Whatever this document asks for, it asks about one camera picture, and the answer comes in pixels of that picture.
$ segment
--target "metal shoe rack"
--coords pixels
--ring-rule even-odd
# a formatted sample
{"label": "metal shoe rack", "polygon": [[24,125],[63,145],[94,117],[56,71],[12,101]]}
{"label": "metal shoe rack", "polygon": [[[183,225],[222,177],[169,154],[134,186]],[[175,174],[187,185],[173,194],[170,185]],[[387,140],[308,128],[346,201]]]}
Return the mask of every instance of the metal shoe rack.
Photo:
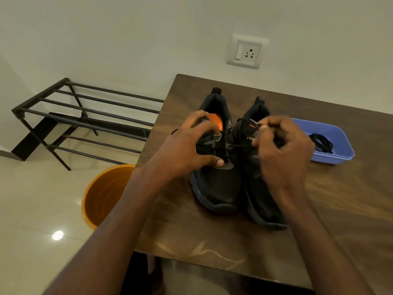
{"label": "metal shoe rack", "polygon": [[[64,90],[60,90],[64,86],[67,86],[70,89],[70,92],[64,91]],[[114,126],[113,126],[114,123],[112,123],[112,122],[101,122],[100,124],[104,124],[104,125],[98,126],[98,125],[94,124],[94,122],[93,122],[94,119],[90,119],[88,117],[88,115],[87,115],[88,112],[89,113],[96,113],[96,114],[99,114],[99,115],[102,115],[102,116],[112,117],[112,118],[116,118],[116,119],[120,119],[120,120],[131,121],[131,122],[134,122],[134,123],[148,125],[148,126],[153,126],[154,125],[153,123],[145,122],[145,121],[142,121],[142,120],[137,120],[137,119],[133,119],[133,118],[129,118],[129,117],[115,115],[113,113],[107,113],[107,112],[102,112],[102,111],[99,111],[99,110],[93,110],[93,109],[85,108],[85,107],[82,106],[80,99],[89,99],[89,100],[98,101],[98,102],[101,102],[101,103],[107,103],[107,104],[112,104],[112,105],[116,105],[116,106],[120,106],[120,107],[126,107],[126,108],[130,108],[130,109],[136,109],[136,110],[141,110],[141,111],[144,111],[144,112],[150,112],[150,113],[156,113],[156,114],[160,113],[160,111],[147,109],[147,108],[143,108],[143,107],[138,107],[138,106],[135,106],[135,105],[125,104],[125,103],[121,103],[121,102],[111,101],[111,100],[107,100],[107,99],[91,97],[91,96],[87,96],[87,95],[83,95],[83,94],[78,94],[78,93],[75,93],[75,90],[74,90],[75,86],[86,88],[86,89],[98,90],[98,91],[107,92],[107,93],[113,93],[113,94],[118,94],[118,95],[129,96],[129,97],[133,97],[133,98],[145,99],[145,100],[150,100],[150,101],[155,101],[155,102],[160,102],[160,103],[164,102],[163,99],[156,99],[156,98],[145,97],[145,96],[125,93],[125,92],[114,91],[114,90],[110,90],[110,89],[103,89],[103,88],[99,88],[99,87],[94,87],[94,86],[89,86],[89,85],[84,85],[84,84],[78,84],[78,83],[71,82],[68,78],[65,78],[65,79],[62,79],[61,81],[57,82],[56,84],[52,85],[51,87],[45,89],[41,93],[38,93],[36,96],[33,96],[32,98],[28,99],[24,103],[18,105],[17,107],[12,109],[12,112],[23,123],[23,125],[25,125],[29,129],[31,134],[50,153],[52,153],[57,158],[57,160],[60,163],[62,163],[62,165],[69,171],[71,171],[71,168],[55,152],[56,149],[67,151],[67,152],[71,152],[71,153],[74,153],[74,154],[83,155],[83,156],[86,156],[86,157],[91,157],[91,158],[104,160],[104,161],[112,162],[112,163],[116,163],[116,164],[125,164],[125,163],[118,162],[118,161],[111,160],[111,159],[104,158],[104,157],[100,157],[100,156],[96,156],[96,155],[93,155],[93,154],[88,154],[88,153],[76,151],[76,150],[73,150],[73,149],[68,149],[68,148],[61,147],[60,146],[61,143],[65,139],[67,139],[67,138],[140,154],[141,152],[138,151],[138,150],[124,148],[124,147],[119,147],[119,146],[115,146],[115,145],[111,145],[111,144],[107,144],[107,143],[101,143],[101,142],[97,142],[97,141],[93,141],[93,140],[88,140],[88,139],[85,139],[85,138],[79,138],[79,137],[76,137],[76,136],[72,136],[71,134],[73,133],[73,131],[76,130],[76,128],[84,127],[84,128],[92,129],[96,136],[98,136],[97,131],[100,130],[100,131],[104,131],[104,132],[107,132],[107,133],[112,133],[112,134],[116,134],[116,135],[119,135],[119,136],[125,136],[127,138],[137,139],[137,140],[141,140],[141,141],[146,141],[147,140],[146,134],[145,134],[145,136],[139,136],[139,135],[135,135],[135,134],[130,134],[128,132],[130,131],[130,129],[135,130],[137,128],[137,129],[142,129],[143,132],[145,133],[146,131],[150,132],[150,129],[134,127],[134,126],[124,125],[124,124],[119,124],[119,127],[115,127],[115,128],[126,128],[128,130],[114,130],[113,129],[114,128]],[[54,101],[54,100],[51,100],[51,99],[47,99],[47,97],[50,96],[53,93],[60,93],[60,94],[63,94],[63,95],[73,96],[75,98],[78,106],[71,105],[71,104],[66,104],[66,103],[62,103],[62,102],[58,102],[58,101]],[[79,118],[76,118],[76,117],[73,117],[73,116],[62,115],[62,114],[57,114],[57,113],[43,113],[43,112],[39,112],[37,110],[30,109],[32,106],[34,106],[35,104],[38,104],[41,101],[42,102],[46,102],[46,103],[60,105],[62,107],[67,107],[67,108],[71,108],[71,109],[80,110],[81,111],[81,116]],[[55,142],[53,142],[52,144],[47,144],[44,141],[44,139],[39,137],[39,135],[36,133],[34,128],[32,128],[32,126],[30,124],[28,124],[27,121],[25,120],[25,113],[26,112],[27,113],[33,113],[33,114],[36,114],[36,115],[40,115],[40,116],[43,116],[43,117],[48,117],[48,118],[56,120],[57,122],[64,123],[64,124],[69,124],[71,126],[59,138],[57,138],[55,140]],[[112,125],[106,127],[105,123],[107,123],[107,124],[111,123]]]}

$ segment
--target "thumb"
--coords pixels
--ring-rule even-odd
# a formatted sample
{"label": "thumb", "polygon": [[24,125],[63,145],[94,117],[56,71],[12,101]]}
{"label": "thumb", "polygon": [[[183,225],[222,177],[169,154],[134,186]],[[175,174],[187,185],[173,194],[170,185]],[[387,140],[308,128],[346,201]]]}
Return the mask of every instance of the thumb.
{"label": "thumb", "polygon": [[273,139],[274,139],[274,134],[270,130],[270,127],[268,127],[267,125],[262,125],[259,129],[259,135],[257,141],[258,153],[260,157],[266,153],[275,153],[279,151],[275,146]]}
{"label": "thumb", "polygon": [[219,158],[214,155],[200,155],[201,156],[201,167],[203,166],[211,166],[221,168],[224,166],[224,161],[222,158]]}

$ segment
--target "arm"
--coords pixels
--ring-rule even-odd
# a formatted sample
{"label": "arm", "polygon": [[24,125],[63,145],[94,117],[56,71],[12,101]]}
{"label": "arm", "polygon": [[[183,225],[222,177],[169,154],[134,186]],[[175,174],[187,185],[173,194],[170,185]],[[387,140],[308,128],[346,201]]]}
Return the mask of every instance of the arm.
{"label": "arm", "polygon": [[203,166],[223,166],[222,159],[199,155],[195,144],[203,133],[218,126],[195,121],[207,115],[192,113],[150,161],[132,173],[123,196],[44,292],[53,294],[119,294],[139,234],[160,189],[170,180]]}
{"label": "arm", "polygon": [[[318,295],[374,294],[319,220],[304,189],[307,165],[315,145],[288,117],[269,116],[259,123],[261,168],[272,197],[282,210]],[[280,149],[274,134],[287,142]]]}

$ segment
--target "forearm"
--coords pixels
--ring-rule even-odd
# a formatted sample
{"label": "forearm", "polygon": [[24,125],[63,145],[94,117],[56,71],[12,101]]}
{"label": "forearm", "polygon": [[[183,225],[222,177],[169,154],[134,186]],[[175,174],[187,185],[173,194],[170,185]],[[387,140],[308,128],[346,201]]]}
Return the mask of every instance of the forearm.
{"label": "forearm", "polygon": [[289,193],[280,191],[273,197],[292,229],[316,293],[374,294],[319,220],[304,189]]}
{"label": "forearm", "polygon": [[156,175],[148,164],[134,170],[119,202],[45,295],[119,294],[140,231],[166,183]]}

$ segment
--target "blue plastic tray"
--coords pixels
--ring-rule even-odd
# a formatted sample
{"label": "blue plastic tray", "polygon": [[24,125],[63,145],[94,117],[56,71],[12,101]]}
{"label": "blue plastic tray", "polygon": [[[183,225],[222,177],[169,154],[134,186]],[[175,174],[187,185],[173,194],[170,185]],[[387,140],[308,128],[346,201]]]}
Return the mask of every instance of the blue plastic tray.
{"label": "blue plastic tray", "polygon": [[292,120],[304,130],[307,135],[312,133],[318,133],[325,136],[329,141],[333,144],[333,154],[323,153],[319,151],[314,151],[314,155],[312,156],[313,161],[331,163],[331,164],[339,164],[346,160],[351,160],[355,152],[353,151],[351,144],[349,143],[345,133],[341,128],[324,124],[319,122],[312,122],[301,119]]}

